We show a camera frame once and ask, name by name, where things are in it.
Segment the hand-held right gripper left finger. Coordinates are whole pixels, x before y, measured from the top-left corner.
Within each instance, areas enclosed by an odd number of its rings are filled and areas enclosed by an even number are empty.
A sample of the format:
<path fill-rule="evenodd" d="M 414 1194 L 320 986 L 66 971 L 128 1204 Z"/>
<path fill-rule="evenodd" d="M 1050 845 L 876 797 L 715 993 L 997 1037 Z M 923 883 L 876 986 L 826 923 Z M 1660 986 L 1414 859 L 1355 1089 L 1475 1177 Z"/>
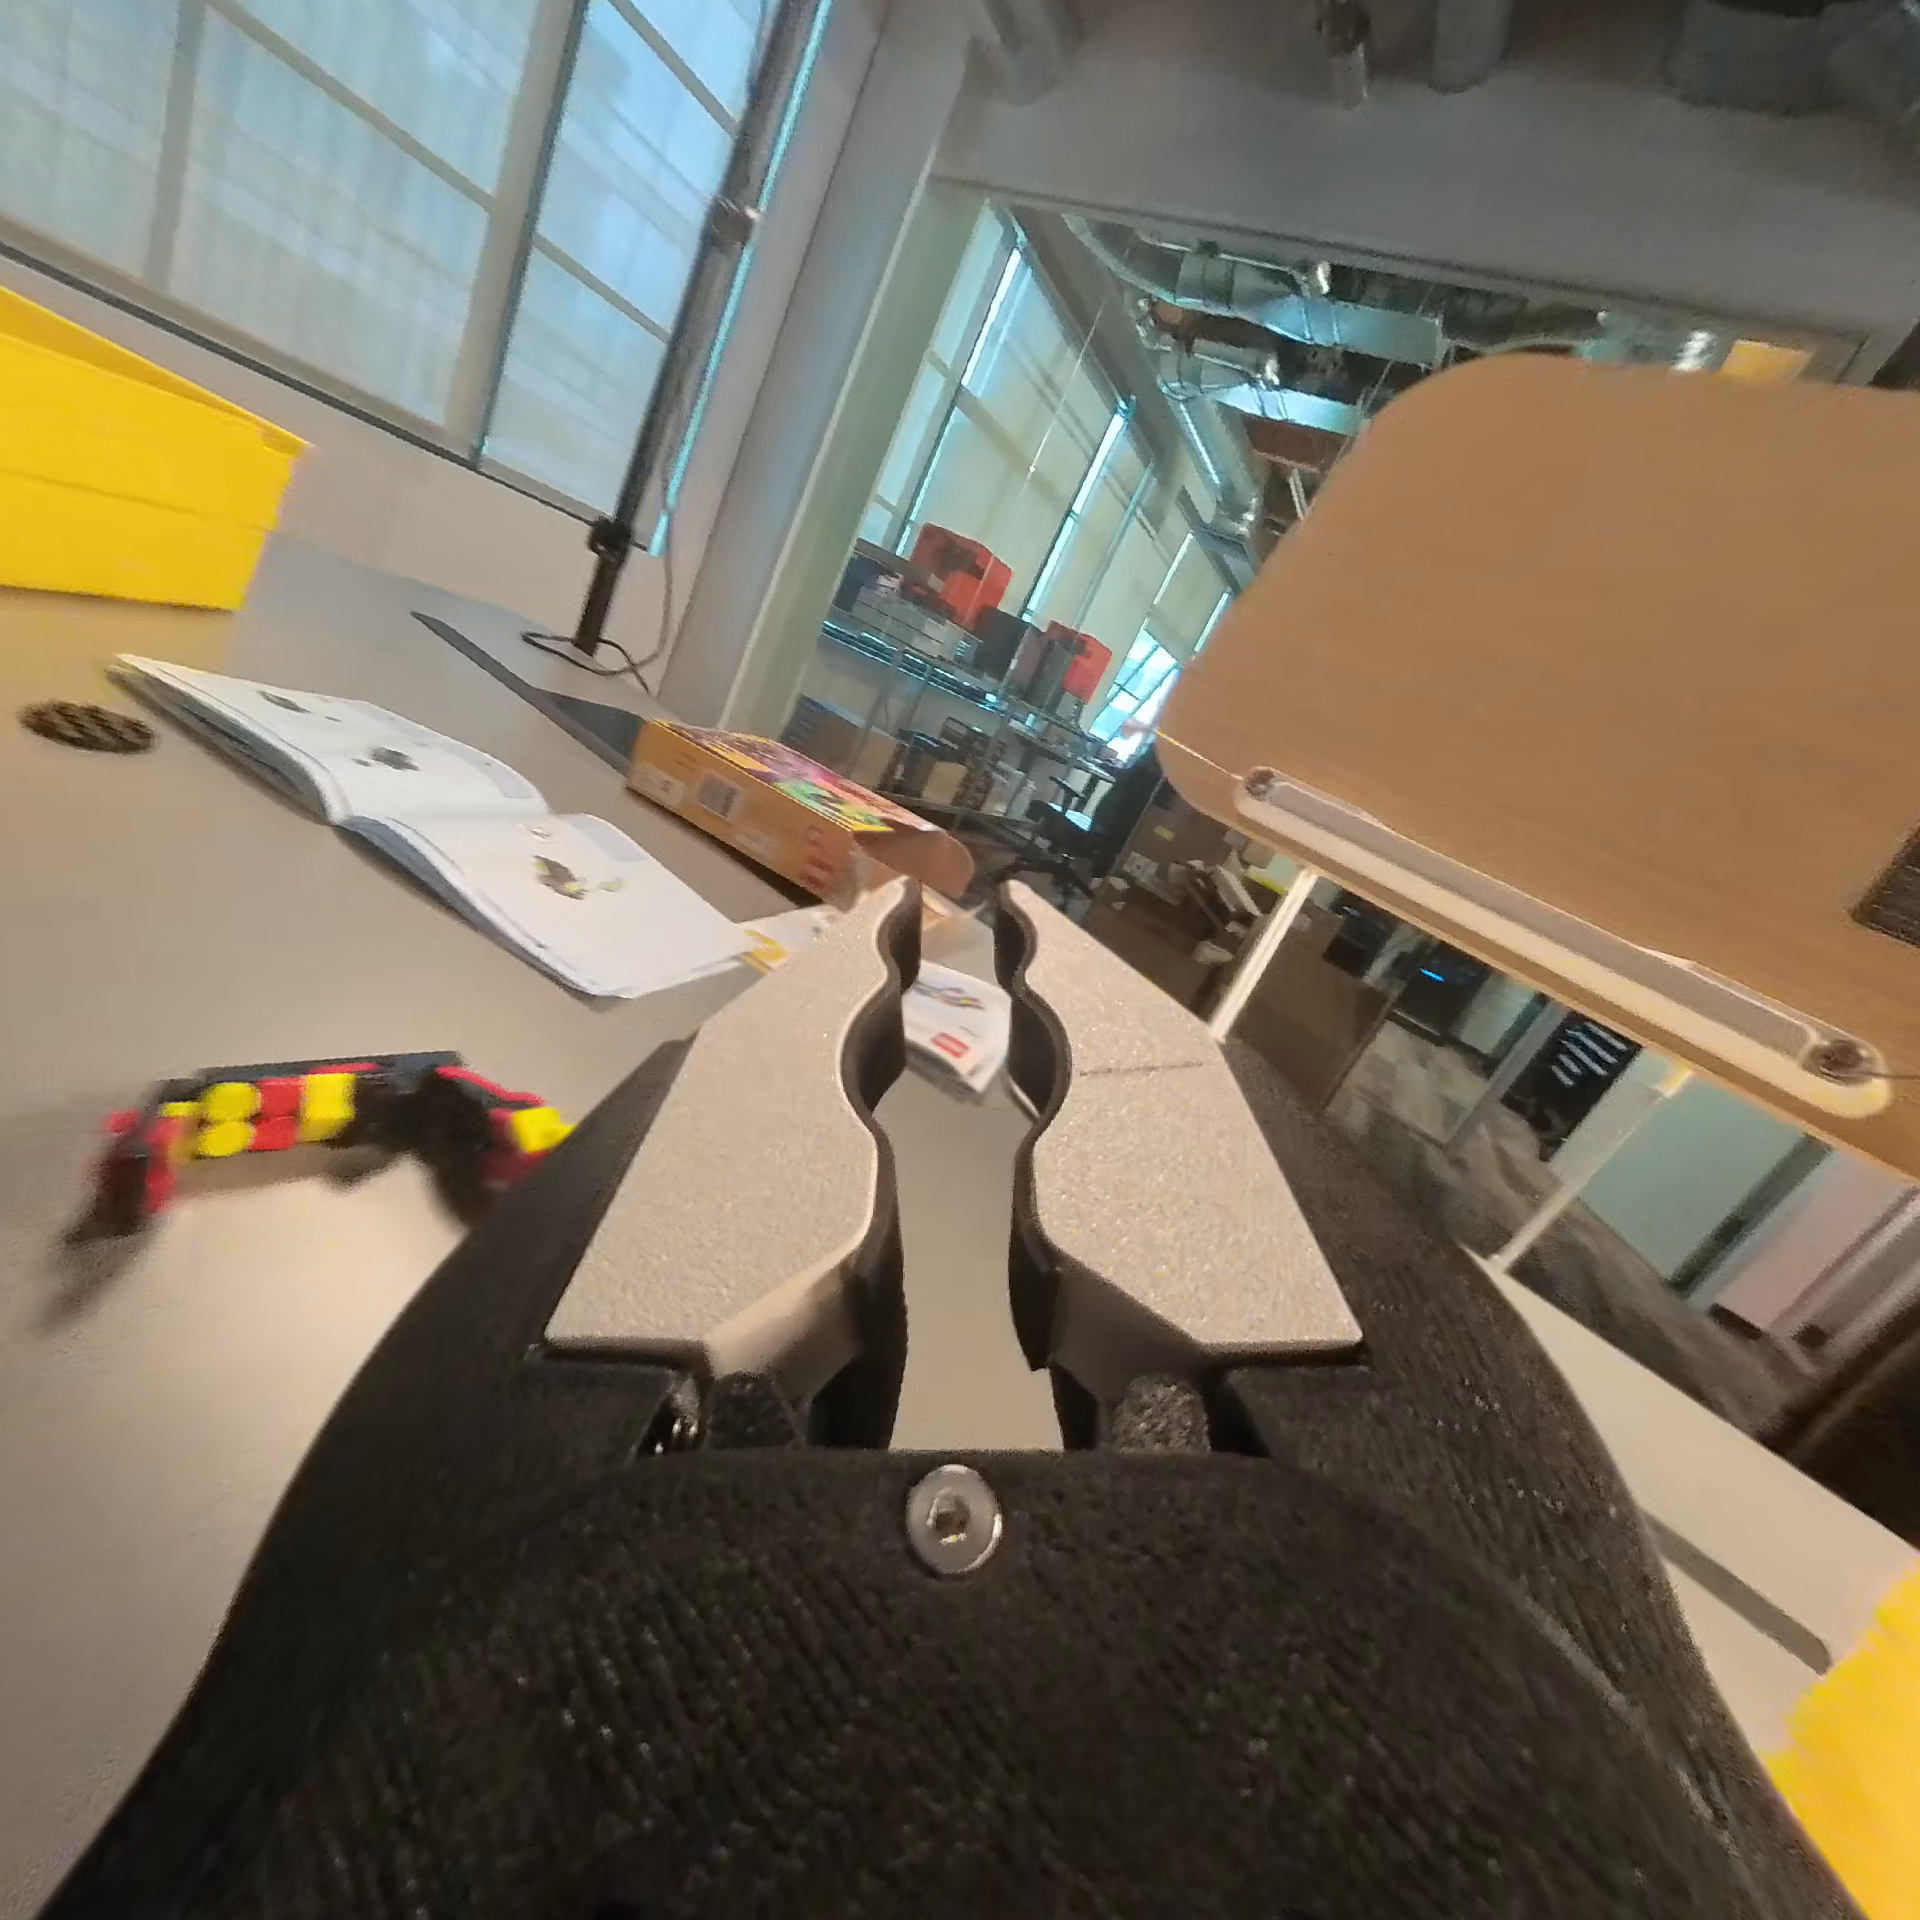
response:
<path fill-rule="evenodd" d="M 921 885 L 897 876 L 701 1025 L 559 1295 L 556 1353 L 769 1378 L 823 1446 L 895 1438 L 906 1304 L 876 1102 L 916 962 Z"/>

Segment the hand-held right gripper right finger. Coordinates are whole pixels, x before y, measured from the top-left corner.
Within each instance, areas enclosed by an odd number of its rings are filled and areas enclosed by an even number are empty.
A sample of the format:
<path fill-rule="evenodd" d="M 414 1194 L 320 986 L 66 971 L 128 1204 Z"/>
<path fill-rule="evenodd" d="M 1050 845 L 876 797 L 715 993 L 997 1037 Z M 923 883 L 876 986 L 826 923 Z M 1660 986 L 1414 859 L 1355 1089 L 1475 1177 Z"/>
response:
<path fill-rule="evenodd" d="M 1206 1448 L 1226 1386 L 1341 1368 L 1363 1324 L 1206 1019 L 1026 880 L 997 894 L 1018 1149 L 1010 1307 L 1068 1448 L 1171 1383 Z"/>

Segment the yellow plastic bin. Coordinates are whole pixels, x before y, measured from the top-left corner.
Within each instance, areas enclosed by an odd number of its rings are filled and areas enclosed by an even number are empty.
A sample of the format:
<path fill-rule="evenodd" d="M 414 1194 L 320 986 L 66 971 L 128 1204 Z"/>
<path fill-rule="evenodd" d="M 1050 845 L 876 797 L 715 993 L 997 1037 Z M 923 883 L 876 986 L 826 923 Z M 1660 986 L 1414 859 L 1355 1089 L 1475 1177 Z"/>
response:
<path fill-rule="evenodd" d="M 5 289 L 5 586 L 238 611 L 301 452 Z"/>
<path fill-rule="evenodd" d="M 1793 1704 L 1768 1769 L 1864 1917 L 1918 1917 L 1918 1572 Z"/>

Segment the red yellow lego figure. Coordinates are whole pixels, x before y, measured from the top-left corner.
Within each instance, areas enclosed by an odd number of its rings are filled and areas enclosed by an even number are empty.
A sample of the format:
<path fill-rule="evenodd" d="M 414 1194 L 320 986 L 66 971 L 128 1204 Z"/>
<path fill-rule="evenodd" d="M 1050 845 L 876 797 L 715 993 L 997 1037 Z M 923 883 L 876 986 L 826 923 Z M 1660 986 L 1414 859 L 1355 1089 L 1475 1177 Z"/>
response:
<path fill-rule="evenodd" d="M 529 1178 L 570 1120 L 453 1049 L 238 1064 L 152 1082 L 102 1123 L 66 1241 L 143 1234 L 190 1171 L 307 1149 L 419 1158 L 472 1218 Z"/>

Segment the black round lego plate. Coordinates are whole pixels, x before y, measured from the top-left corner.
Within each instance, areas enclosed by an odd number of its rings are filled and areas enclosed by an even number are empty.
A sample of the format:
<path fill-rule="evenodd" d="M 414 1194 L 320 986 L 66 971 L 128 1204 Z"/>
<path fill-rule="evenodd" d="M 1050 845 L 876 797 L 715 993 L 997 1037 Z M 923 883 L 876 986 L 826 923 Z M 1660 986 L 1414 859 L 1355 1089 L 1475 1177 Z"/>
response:
<path fill-rule="evenodd" d="M 16 715 L 19 728 L 80 755 L 135 757 L 155 746 L 155 729 L 122 709 L 72 699 L 41 699 Z"/>

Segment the colourful cover booklet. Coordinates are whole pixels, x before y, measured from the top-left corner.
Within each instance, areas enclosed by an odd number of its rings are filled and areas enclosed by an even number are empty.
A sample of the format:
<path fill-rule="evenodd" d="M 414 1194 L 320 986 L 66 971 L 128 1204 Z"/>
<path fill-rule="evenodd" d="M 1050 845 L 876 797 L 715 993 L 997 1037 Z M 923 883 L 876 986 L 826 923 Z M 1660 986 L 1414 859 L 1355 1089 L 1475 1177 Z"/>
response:
<path fill-rule="evenodd" d="M 770 916 L 743 920 L 743 967 L 756 973 L 780 971 L 790 955 L 813 946 L 845 914 L 826 904 L 789 905 Z M 949 1091 L 983 1100 L 1008 1068 L 1014 1037 L 1014 1004 L 1002 986 L 923 955 L 916 978 L 904 989 L 904 1037 L 910 1064 Z"/>

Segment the black office chair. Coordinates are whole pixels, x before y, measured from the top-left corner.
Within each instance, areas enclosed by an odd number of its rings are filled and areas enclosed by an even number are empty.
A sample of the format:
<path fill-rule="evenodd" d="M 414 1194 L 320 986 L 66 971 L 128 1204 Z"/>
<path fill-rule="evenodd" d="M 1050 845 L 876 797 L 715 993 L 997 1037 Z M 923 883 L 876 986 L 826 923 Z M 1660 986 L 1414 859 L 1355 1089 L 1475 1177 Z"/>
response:
<path fill-rule="evenodd" d="M 997 894 L 1008 880 L 1045 880 L 1060 905 L 1069 905 L 1074 899 L 1091 904 L 1101 883 L 1115 869 L 1121 852 L 1161 787 L 1161 749 L 1144 743 L 1140 755 L 1121 768 L 1121 777 L 1091 813 L 1043 808 L 1037 838 L 987 876 L 987 894 Z"/>

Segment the orange cardboard box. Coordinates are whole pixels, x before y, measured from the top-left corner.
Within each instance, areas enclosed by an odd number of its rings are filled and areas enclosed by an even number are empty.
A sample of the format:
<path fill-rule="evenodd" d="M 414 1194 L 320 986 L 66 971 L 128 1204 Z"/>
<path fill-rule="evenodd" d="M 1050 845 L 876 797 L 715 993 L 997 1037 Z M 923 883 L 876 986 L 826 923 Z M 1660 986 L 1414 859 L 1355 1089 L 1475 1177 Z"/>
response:
<path fill-rule="evenodd" d="M 820 904 L 897 876 L 952 904 L 975 883 L 952 834 L 770 737 L 649 718 L 628 787 Z"/>

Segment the open instruction booklet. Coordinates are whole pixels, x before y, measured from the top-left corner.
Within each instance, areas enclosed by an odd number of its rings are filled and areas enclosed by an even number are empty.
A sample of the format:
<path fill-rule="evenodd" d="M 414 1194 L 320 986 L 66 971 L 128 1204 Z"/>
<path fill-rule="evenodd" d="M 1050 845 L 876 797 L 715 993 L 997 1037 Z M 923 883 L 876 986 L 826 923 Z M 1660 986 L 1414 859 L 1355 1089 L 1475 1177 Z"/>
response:
<path fill-rule="evenodd" d="M 505 760 L 419 719 L 140 655 L 111 674 L 579 995 L 652 995 L 752 946 L 613 821 L 552 811 Z"/>

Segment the wooden head desk lamp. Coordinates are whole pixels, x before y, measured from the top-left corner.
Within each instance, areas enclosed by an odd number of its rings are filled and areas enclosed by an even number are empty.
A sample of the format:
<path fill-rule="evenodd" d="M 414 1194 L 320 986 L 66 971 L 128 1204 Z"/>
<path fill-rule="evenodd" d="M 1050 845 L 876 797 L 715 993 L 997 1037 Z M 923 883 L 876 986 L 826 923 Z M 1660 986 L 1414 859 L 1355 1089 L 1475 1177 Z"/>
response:
<path fill-rule="evenodd" d="M 1918 1178 L 1918 394 L 1391 401 L 1161 718 L 1187 805 Z"/>

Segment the large grid window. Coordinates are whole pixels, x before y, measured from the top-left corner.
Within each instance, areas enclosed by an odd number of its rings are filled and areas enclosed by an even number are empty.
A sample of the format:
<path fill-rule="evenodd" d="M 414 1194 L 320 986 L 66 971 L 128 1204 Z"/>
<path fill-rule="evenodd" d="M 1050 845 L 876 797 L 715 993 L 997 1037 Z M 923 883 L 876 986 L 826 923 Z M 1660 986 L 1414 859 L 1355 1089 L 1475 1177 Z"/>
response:
<path fill-rule="evenodd" d="M 5 250 L 613 511 L 783 2 L 5 2 Z"/>

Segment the dark grey stand base plate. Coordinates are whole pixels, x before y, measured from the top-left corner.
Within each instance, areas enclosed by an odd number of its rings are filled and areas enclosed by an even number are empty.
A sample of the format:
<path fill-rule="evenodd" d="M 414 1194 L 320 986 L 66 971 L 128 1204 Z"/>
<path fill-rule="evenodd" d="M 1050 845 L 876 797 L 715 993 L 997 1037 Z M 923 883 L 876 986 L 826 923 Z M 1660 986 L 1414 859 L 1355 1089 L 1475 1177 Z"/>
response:
<path fill-rule="evenodd" d="M 649 695 L 613 655 L 580 661 L 531 613 L 419 590 L 412 616 L 618 772 L 630 770 L 644 728 L 694 724 Z"/>

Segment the silver spiral ventilation duct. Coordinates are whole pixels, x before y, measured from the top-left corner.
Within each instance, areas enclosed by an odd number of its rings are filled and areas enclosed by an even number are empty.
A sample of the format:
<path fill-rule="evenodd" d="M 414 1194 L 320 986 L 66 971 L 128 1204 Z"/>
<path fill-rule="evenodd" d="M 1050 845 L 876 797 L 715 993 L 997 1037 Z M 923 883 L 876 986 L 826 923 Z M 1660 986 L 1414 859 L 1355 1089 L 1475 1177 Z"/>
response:
<path fill-rule="evenodd" d="M 1456 283 L 1301 232 L 1043 207 L 1026 228 L 1148 445 L 1188 460 L 1188 517 L 1237 574 L 1292 531 L 1360 428 L 1452 356 Z"/>

